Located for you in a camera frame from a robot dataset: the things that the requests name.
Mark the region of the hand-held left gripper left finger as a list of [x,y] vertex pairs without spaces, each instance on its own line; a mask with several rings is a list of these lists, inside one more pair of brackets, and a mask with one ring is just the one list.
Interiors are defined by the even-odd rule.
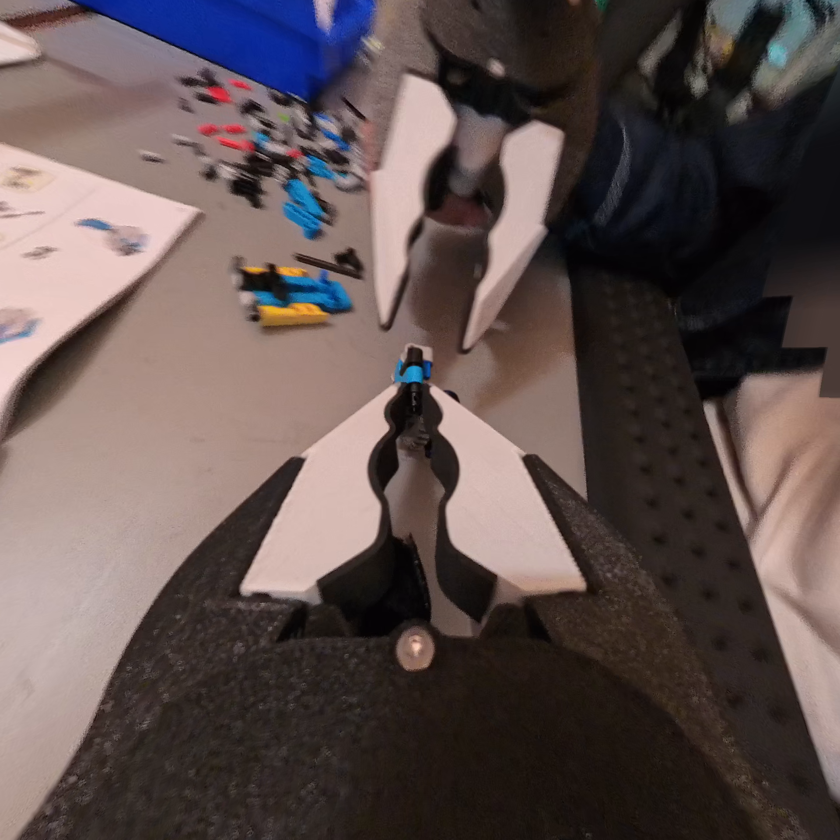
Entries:
[[285,500],[240,584],[242,596],[363,607],[390,576],[391,516],[371,464],[392,431],[396,385],[305,450]]

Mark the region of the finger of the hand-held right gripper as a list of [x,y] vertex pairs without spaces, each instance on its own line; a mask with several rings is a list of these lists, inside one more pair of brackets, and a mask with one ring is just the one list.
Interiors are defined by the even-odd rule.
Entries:
[[372,279],[377,316],[389,330],[422,224],[427,180],[455,131],[455,113],[432,80],[406,73],[397,90],[380,164],[371,174]]
[[563,145],[562,131],[538,121],[512,131],[502,143],[502,203],[487,237],[484,273],[461,340],[464,353],[497,320],[547,234],[545,218]]

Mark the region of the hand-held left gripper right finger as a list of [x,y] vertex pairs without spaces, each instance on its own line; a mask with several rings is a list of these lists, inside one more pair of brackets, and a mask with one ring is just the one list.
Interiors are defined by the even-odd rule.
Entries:
[[431,387],[431,469],[443,489],[435,570],[469,617],[587,583],[526,454],[449,394]]

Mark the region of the yellow blue brick assembly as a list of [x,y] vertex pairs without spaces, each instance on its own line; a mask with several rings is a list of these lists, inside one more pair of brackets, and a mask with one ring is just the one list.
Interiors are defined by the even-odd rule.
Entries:
[[246,320],[262,329],[318,327],[354,308],[343,285],[326,270],[311,276],[300,268],[248,266],[235,258],[230,277]]

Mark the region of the black blue brick assembly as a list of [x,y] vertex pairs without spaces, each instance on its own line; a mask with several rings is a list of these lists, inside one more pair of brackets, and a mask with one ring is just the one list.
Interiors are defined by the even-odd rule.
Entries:
[[426,430],[423,407],[423,386],[431,378],[434,367],[433,349],[409,343],[395,365],[393,381],[404,387],[405,412],[399,447],[408,453],[431,457],[432,444]]

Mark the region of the person's right forearm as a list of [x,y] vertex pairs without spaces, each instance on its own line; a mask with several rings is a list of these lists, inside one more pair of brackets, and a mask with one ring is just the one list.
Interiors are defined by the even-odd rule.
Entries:
[[826,349],[785,348],[791,296],[767,297],[835,74],[767,112],[704,133],[606,103],[568,221],[568,254],[654,283],[695,382],[723,395],[745,377],[820,370]]

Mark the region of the grey desk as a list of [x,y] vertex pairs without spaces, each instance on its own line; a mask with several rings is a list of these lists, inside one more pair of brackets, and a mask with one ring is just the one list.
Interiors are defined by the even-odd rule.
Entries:
[[233,256],[289,263],[354,247],[371,265],[366,195],[338,194],[335,229],[304,245],[204,180],[172,136],[196,121],[175,79],[208,61],[98,16],[36,38],[45,59],[2,73],[2,141],[203,215],[130,297],[42,363],[2,445],[2,838],[62,775],[125,645],[186,556],[289,457],[378,394],[407,341],[431,339],[435,382],[585,491],[570,287],[546,240],[501,323],[459,350],[480,240],[429,228],[393,330],[371,276],[322,329],[259,331]]

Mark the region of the person's right hand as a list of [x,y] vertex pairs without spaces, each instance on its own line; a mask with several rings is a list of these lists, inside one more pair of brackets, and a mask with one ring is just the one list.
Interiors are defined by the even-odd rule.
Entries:
[[487,189],[462,196],[444,182],[429,204],[426,217],[444,226],[489,230],[498,218],[496,197]]

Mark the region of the pile of loose brick parts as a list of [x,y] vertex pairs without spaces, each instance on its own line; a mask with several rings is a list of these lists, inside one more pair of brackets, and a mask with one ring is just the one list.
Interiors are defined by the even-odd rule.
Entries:
[[325,195],[367,188],[364,113],[346,97],[321,100],[203,67],[174,77],[184,127],[171,136],[198,174],[254,209],[277,201],[306,238],[319,238],[337,216]]

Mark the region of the blue plastic bin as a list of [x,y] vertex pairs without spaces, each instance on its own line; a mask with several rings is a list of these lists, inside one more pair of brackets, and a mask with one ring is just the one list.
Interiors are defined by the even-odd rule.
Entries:
[[269,88],[312,100],[355,61],[372,1],[80,1],[79,5]]

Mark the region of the white shirt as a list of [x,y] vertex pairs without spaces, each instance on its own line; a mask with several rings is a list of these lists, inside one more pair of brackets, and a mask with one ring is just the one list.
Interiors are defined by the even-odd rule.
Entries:
[[827,788],[839,798],[839,400],[823,371],[753,374],[704,402]]

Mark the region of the building instruction booklet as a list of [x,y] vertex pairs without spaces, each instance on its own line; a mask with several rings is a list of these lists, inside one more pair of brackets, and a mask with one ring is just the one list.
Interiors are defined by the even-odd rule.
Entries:
[[193,206],[1,146],[1,429],[34,371],[155,268]]

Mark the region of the white stand base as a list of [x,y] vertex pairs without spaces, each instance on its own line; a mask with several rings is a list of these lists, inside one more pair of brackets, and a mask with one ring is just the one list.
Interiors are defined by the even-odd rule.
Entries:
[[27,64],[42,57],[37,41],[4,21],[0,24],[1,68]]

